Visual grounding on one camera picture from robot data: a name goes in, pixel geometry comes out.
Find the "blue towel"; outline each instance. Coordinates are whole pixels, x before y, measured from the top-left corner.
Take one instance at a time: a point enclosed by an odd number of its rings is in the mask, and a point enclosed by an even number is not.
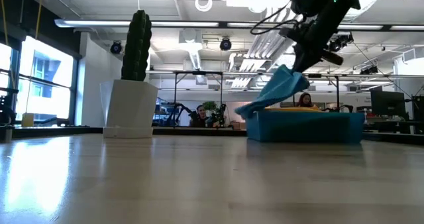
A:
[[[280,66],[259,93],[259,96],[252,103],[235,109],[235,112],[241,115],[243,119],[246,119],[255,111],[260,111],[265,107],[284,101],[308,87],[309,82],[301,73],[292,73],[286,66]]]

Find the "blue plastic container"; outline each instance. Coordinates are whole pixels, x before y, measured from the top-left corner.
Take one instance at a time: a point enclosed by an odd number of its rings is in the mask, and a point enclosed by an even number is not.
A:
[[[360,143],[364,120],[363,113],[259,111],[246,127],[261,142]]]

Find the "computer monitor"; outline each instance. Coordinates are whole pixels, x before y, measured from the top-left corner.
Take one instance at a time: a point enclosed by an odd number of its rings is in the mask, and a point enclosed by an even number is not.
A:
[[[375,115],[406,114],[405,97],[402,92],[371,91],[371,106]]]

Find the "white pot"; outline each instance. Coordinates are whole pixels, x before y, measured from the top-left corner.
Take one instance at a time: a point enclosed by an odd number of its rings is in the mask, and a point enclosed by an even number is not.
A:
[[[158,88],[147,82],[113,80],[100,84],[104,138],[151,138]]]

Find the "security camera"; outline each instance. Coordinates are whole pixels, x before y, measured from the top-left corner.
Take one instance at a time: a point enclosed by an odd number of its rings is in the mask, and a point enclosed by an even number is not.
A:
[[[219,48],[222,51],[228,51],[231,49],[231,42],[229,38],[223,38],[223,40],[221,41],[221,45],[219,45]]]
[[[113,41],[113,44],[111,46],[111,53],[120,54],[121,52],[122,52],[121,41]]]

